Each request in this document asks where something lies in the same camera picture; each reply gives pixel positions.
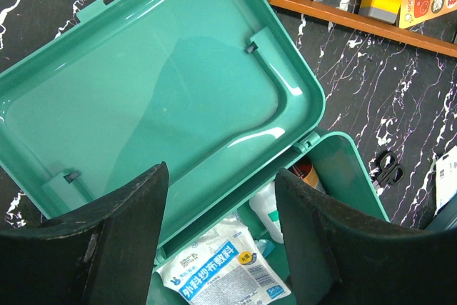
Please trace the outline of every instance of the green plastic lid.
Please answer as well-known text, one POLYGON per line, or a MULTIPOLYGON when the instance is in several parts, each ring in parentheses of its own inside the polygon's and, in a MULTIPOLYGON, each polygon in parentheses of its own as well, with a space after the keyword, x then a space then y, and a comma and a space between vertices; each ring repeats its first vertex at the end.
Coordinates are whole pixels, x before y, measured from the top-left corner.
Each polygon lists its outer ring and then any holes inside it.
POLYGON ((46 217, 165 161, 163 244, 321 119, 265 0, 96 1, 79 18, 0 78, 1 165, 46 217))

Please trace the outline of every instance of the white plastic package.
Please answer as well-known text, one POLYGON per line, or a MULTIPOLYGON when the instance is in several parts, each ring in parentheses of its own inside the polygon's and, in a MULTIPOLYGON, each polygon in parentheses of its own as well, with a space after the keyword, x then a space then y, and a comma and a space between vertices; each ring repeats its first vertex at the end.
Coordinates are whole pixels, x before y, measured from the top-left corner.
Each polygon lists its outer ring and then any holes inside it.
POLYGON ((217 224, 157 272, 165 287, 193 305, 266 305, 291 293, 235 216, 217 224))

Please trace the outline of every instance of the black scissors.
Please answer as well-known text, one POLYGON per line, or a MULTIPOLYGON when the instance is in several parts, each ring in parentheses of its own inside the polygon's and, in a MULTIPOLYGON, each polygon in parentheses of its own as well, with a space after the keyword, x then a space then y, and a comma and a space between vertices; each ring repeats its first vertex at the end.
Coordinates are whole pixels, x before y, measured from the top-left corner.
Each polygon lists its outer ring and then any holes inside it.
POLYGON ((403 166, 398 163, 397 156, 392 151, 384 152, 376 164, 380 172, 373 183, 375 189, 386 185, 394 186, 403 178, 403 166))

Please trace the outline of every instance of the black marble surface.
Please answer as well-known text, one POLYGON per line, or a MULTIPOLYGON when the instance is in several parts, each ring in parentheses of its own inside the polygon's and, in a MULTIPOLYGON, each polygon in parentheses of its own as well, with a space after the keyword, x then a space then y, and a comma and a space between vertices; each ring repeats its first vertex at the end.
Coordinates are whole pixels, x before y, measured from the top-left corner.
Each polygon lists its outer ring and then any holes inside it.
MULTIPOLYGON (((92 1, 0 0, 0 72, 76 25, 75 14, 92 1)), ((350 134, 371 174, 382 151, 396 152, 406 175, 398 186, 379 190, 381 201, 393 222, 425 227, 436 207, 434 161, 457 142, 457 60, 275 11, 326 92, 321 127, 350 134)), ((450 41, 456 18, 413 30, 450 41)), ((3 170, 0 212, 0 229, 43 220, 3 170)))

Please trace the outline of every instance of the wooden tray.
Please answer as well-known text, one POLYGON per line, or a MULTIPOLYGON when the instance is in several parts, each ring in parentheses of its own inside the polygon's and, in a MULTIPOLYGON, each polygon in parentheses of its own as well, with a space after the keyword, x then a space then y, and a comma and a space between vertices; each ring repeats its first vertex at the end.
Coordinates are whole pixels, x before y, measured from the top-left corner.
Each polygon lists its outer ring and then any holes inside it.
POLYGON ((381 23, 374 19, 352 14, 351 12, 335 9, 332 6, 311 0, 267 0, 271 5, 292 10, 312 17, 332 21, 335 24, 348 26, 377 36, 393 39, 394 41, 417 46, 429 51, 457 57, 457 45, 400 29, 397 26, 381 23))

